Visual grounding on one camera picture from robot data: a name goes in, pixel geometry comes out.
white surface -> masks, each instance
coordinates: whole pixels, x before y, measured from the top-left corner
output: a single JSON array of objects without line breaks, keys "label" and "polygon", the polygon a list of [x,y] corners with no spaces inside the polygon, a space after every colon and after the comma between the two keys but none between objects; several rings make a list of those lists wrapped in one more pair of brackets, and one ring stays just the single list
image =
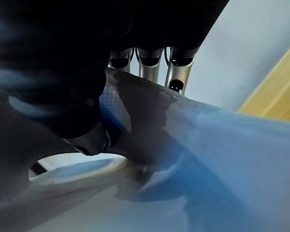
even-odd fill
[{"label": "white surface", "polygon": [[103,159],[110,159],[116,158],[119,155],[103,153],[97,156],[85,156],[82,153],[67,153],[67,154],[58,154],[54,156],[49,156],[44,159],[39,160],[39,163],[48,171],[69,166],[72,164],[94,161],[94,160],[103,160]]}]

black cable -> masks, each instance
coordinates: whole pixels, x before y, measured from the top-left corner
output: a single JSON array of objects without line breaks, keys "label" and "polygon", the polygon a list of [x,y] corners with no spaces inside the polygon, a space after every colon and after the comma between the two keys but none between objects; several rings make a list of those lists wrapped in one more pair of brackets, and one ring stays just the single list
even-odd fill
[{"label": "black cable", "polygon": [[168,59],[168,54],[167,54],[166,49],[167,49],[167,47],[164,48],[164,59],[165,59],[167,66],[169,66],[169,59]]},{"label": "black cable", "polygon": [[138,52],[137,52],[137,48],[135,49],[135,55],[136,55],[136,59],[137,59],[137,61],[140,62],[140,61],[139,61],[139,54],[138,54]]}]

robotic hand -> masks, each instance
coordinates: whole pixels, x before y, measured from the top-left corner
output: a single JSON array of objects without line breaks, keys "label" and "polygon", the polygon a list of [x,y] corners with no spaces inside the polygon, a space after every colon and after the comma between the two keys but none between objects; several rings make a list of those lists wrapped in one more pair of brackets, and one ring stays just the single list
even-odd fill
[{"label": "robotic hand", "polygon": [[12,107],[86,155],[116,142],[101,123],[107,65],[185,93],[194,55],[228,0],[0,0],[0,92]]}]

wooden surface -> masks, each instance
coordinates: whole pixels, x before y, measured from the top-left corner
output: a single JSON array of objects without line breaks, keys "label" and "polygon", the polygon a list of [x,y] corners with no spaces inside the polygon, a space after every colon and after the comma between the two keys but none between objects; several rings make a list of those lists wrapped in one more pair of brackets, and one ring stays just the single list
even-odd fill
[{"label": "wooden surface", "polygon": [[290,121],[290,49],[239,111]]}]

light blue wall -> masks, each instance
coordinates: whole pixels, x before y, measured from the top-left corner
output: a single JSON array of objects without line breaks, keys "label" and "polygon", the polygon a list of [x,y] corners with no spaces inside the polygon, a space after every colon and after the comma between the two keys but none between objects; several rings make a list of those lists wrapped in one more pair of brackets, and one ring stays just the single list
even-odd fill
[{"label": "light blue wall", "polygon": [[[290,0],[231,0],[196,56],[186,96],[236,110],[289,47]],[[163,59],[160,84],[166,73]]]}]

